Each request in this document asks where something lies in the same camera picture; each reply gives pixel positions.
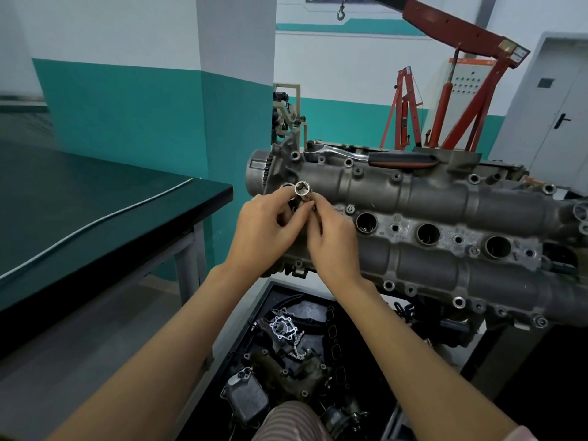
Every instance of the hand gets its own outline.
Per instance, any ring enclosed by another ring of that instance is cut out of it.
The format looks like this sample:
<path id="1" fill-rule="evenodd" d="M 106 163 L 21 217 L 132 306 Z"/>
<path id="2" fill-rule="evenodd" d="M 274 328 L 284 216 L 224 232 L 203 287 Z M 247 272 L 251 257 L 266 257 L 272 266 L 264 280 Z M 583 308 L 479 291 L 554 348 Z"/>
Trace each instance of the hand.
<path id="1" fill-rule="evenodd" d="M 294 186 L 287 186 L 257 195 L 243 205 L 224 262 L 231 271 L 238 270 L 255 281 L 292 245 L 314 205 L 305 202 L 292 215 L 288 201 L 294 196 Z"/>
<path id="2" fill-rule="evenodd" d="M 337 212 L 323 196 L 316 192 L 312 194 L 316 213 L 308 215 L 307 245 L 320 279 L 334 296 L 354 286 L 369 286 L 366 282 L 373 287 L 359 270 L 359 250 L 353 221 Z"/>

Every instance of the door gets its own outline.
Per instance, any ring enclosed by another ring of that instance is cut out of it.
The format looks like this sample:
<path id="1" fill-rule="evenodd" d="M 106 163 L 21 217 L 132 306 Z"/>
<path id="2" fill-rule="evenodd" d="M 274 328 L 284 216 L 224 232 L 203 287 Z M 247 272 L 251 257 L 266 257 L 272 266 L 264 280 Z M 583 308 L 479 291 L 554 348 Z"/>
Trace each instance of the door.
<path id="1" fill-rule="evenodd" d="M 523 83 L 518 87 L 517 99 L 509 108 L 489 159 L 522 164 L 527 169 L 534 164 L 537 178 L 548 171 L 547 167 L 539 163 L 538 153 L 561 115 L 559 111 L 578 73 L 588 63 L 587 44 L 586 41 L 570 39 L 544 41 L 537 58 L 527 69 Z M 499 83 L 496 95 L 499 95 L 499 88 L 505 88 L 500 85 L 508 82 L 507 75 Z M 563 131 L 565 125 L 569 124 L 571 122 L 564 121 L 557 131 Z"/>
<path id="2" fill-rule="evenodd" d="M 543 182 L 588 193 L 588 57 L 555 114 L 530 175 Z"/>

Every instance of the parts tray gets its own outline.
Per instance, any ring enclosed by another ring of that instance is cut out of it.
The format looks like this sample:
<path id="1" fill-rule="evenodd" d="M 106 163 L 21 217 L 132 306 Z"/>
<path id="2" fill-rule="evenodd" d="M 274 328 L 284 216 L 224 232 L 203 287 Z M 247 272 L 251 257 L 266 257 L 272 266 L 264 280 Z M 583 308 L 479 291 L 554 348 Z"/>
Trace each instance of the parts tray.
<path id="1" fill-rule="evenodd" d="M 361 410 L 368 412 L 368 416 L 361 422 L 362 435 L 367 440 L 379 440 L 394 410 L 396 399 L 368 346 L 343 308 L 333 300 L 314 296 L 302 288 L 276 281 L 268 281 L 261 294 L 261 300 L 177 439 L 193 440 L 200 438 L 203 433 L 215 433 L 216 440 L 229 440 L 232 410 L 229 403 L 221 399 L 221 391 L 228 378 L 244 367 L 243 354 L 250 351 L 254 345 L 268 348 L 270 352 L 273 352 L 271 343 L 268 343 L 269 338 L 263 339 L 264 336 L 259 335 L 259 330 L 252 330 L 252 324 L 266 315 L 276 304 L 288 297 L 303 294 L 302 301 L 289 306 L 288 312 L 298 318 L 313 318 L 321 322 L 326 320 L 329 322 L 327 334 L 305 334 L 304 347 L 313 348 L 320 354 L 324 363 L 334 367 L 332 374 L 337 385 L 353 394 Z M 332 354 L 325 355 L 323 347 Z M 299 363 L 293 359 L 284 357 L 283 362 L 286 368 L 294 371 L 298 369 Z M 238 427 L 231 440 L 249 441 L 254 433 L 253 429 L 243 430 Z"/>

